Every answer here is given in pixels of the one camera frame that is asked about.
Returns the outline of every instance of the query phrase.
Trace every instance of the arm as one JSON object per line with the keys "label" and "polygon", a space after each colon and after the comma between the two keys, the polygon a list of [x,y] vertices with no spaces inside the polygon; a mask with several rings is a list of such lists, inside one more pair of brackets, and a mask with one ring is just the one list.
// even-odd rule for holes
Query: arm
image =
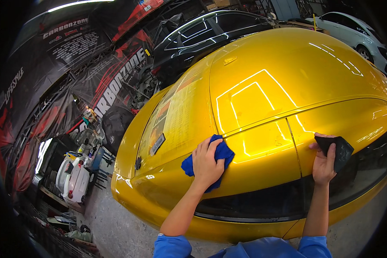
{"label": "arm", "polygon": [[[334,135],[322,135],[317,132],[315,136],[335,137]],[[329,186],[331,179],[336,175],[334,171],[335,143],[330,145],[327,157],[325,157],[316,142],[310,144],[310,149],[317,151],[312,168],[315,186],[310,209],[305,220],[303,237],[319,237],[325,236],[328,231]]]}
{"label": "arm", "polygon": [[210,138],[201,142],[192,152],[195,179],[160,227],[160,233],[166,236],[180,236],[186,233],[203,193],[224,172],[224,159],[215,162],[215,150],[222,139],[215,140],[211,144],[209,141]]}

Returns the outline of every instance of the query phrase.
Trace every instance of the blue shirt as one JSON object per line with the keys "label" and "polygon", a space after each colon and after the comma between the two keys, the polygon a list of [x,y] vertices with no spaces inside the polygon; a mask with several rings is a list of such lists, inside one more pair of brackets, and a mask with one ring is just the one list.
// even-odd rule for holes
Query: blue shirt
{"label": "blue shirt", "polygon": [[[189,258],[192,247],[184,236],[158,235],[154,258]],[[332,258],[325,236],[303,236],[298,250],[278,237],[263,237],[220,250],[210,258]]]}

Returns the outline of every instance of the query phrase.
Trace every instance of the black car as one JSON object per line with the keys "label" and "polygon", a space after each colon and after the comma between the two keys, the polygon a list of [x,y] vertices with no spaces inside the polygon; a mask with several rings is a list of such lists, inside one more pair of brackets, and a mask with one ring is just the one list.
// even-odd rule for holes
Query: black car
{"label": "black car", "polygon": [[161,82],[160,88],[164,88],[218,48],[272,28],[268,18],[256,14],[233,10],[207,13],[183,24],[155,47],[150,72]]}

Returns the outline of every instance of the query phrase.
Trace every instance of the blue sleeve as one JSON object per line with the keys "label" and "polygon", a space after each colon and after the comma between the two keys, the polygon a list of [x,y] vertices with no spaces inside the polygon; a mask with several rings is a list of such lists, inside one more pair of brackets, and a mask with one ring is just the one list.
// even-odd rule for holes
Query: blue sleeve
{"label": "blue sleeve", "polygon": [[191,256],[192,247],[184,236],[159,234],[155,241],[154,258],[186,258]]}
{"label": "blue sleeve", "polygon": [[325,236],[303,236],[298,251],[307,258],[332,258]]}

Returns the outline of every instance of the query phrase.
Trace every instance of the concrete floor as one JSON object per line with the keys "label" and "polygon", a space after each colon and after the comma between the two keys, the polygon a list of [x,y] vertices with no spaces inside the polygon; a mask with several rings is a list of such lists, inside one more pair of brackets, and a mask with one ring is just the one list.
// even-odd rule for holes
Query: concrete floor
{"label": "concrete floor", "polygon": [[[101,168],[112,172],[113,166]],[[122,205],[106,189],[94,188],[87,199],[86,213],[76,213],[77,222],[86,224],[94,235],[94,243],[105,258],[152,257],[158,231],[146,225]],[[354,258],[371,238],[387,207],[387,185],[378,195],[356,213],[330,226],[327,234],[328,248],[333,257]],[[229,244],[190,241],[192,256],[208,257]],[[299,238],[290,240],[297,247]]]}

